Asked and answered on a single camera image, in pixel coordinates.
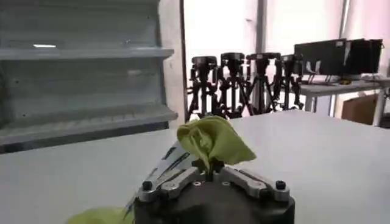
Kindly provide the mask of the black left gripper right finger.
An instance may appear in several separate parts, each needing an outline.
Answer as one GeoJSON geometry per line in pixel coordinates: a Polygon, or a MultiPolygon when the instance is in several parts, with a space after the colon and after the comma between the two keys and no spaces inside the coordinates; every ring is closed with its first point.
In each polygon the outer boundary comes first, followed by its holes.
{"type": "Polygon", "coordinates": [[[290,199],[290,188],[284,181],[272,181],[247,169],[234,169],[216,159],[210,163],[210,175],[222,183],[239,186],[252,198],[264,199],[269,195],[274,201],[290,199]]]}

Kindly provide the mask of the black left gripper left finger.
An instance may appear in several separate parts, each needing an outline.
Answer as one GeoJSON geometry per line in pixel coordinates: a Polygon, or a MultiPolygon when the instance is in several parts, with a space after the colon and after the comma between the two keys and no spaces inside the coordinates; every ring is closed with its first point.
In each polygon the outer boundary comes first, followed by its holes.
{"type": "Polygon", "coordinates": [[[194,182],[205,181],[209,174],[210,171],[200,160],[192,161],[191,164],[163,162],[142,182],[136,193],[136,201],[175,200],[186,187],[194,182]]]}

